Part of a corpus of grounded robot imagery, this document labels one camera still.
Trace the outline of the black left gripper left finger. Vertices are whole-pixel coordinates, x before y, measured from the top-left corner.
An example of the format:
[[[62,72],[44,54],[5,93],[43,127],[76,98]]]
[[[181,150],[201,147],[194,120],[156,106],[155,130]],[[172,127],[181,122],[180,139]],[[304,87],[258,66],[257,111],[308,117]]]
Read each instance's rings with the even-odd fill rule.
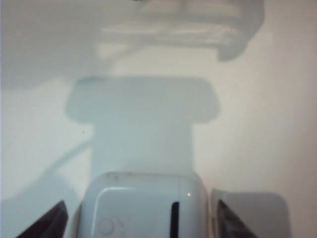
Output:
[[[64,200],[61,200],[17,237],[62,238],[67,226],[67,221],[68,211]]]

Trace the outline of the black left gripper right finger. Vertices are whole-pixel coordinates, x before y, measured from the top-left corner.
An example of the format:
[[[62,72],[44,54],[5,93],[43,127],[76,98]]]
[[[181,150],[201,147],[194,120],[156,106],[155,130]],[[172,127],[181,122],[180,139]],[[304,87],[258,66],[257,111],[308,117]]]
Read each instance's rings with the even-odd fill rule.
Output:
[[[214,238],[257,237],[222,199],[212,201],[212,234]]]

